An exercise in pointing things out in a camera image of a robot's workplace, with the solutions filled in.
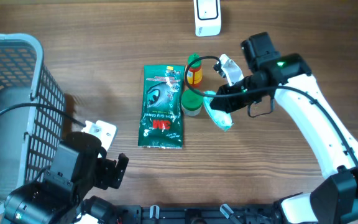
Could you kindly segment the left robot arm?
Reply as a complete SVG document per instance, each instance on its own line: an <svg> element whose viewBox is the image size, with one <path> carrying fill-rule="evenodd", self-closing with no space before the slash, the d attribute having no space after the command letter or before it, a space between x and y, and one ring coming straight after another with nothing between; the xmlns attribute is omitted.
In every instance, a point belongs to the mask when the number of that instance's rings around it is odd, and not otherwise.
<svg viewBox="0 0 358 224"><path fill-rule="evenodd" d="M88 133L72 132L58 145L52 165L37 179L12 191L4 203L2 223L76 223L90 215L98 223L120 223L111 203L86 194L94 187L118 189L128 157L106 157L102 142Z"/></svg>

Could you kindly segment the green lid glass jar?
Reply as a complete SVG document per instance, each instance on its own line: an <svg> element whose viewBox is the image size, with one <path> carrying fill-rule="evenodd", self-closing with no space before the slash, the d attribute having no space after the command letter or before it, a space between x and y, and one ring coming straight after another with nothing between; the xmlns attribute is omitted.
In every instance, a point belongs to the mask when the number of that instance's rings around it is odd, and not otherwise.
<svg viewBox="0 0 358 224"><path fill-rule="evenodd" d="M196 116L203 105L203 97L191 90L185 90L181 96L181 108L185 115Z"/></svg>

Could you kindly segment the green 3M gloves packet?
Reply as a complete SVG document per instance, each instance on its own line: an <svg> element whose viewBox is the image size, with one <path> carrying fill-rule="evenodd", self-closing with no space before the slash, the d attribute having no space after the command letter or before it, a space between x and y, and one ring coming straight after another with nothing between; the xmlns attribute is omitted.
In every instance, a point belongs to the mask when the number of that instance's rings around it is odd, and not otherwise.
<svg viewBox="0 0 358 224"><path fill-rule="evenodd" d="M182 65L146 65L139 122L138 145L162 149L181 149L183 119Z"/></svg>

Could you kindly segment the yellow red sauce bottle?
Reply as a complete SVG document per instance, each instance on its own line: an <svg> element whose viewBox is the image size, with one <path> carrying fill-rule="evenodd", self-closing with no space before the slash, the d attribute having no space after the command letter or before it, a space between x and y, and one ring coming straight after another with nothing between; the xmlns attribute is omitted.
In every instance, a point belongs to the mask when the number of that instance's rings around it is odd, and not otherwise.
<svg viewBox="0 0 358 224"><path fill-rule="evenodd" d="M202 64L201 61L197 61L194 64L192 64L189 67L189 64L198 59L200 56L197 53L191 54L188 57L188 64L187 64L187 68L188 72L186 75L186 80L188 81L188 83L193 87L193 88L198 88L201 85L201 81L202 81L202 77L203 77L203 71L202 71Z"/></svg>

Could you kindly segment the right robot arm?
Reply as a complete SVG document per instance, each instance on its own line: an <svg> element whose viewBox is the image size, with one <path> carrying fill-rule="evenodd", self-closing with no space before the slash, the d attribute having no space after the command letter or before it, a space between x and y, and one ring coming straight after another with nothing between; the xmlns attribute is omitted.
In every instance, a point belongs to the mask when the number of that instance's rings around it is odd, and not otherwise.
<svg viewBox="0 0 358 224"><path fill-rule="evenodd" d="M214 66L227 80L211 101L214 110L250 108L263 97L281 106L312 149L323 182L312 192L275 203L279 223L350 223L358 220L358 141L323 96L309 65L299 54L281 55L268 33L241 44L251 74L227 55Z"/></svg>

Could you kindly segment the mint wet wipes pack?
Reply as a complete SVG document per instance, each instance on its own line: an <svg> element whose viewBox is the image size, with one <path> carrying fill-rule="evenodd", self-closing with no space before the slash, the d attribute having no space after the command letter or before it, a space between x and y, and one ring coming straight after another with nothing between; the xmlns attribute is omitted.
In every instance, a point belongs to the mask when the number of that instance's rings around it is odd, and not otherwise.
<svg viewBox="0 0 358 224"><path fill-rule="evenodd" d="M203 106L207 114L218 128L223 131L228 131L233 125L231 115L223 111L212 109L210 106L212 100L213 99L211 97L203 97Z"/></svg>

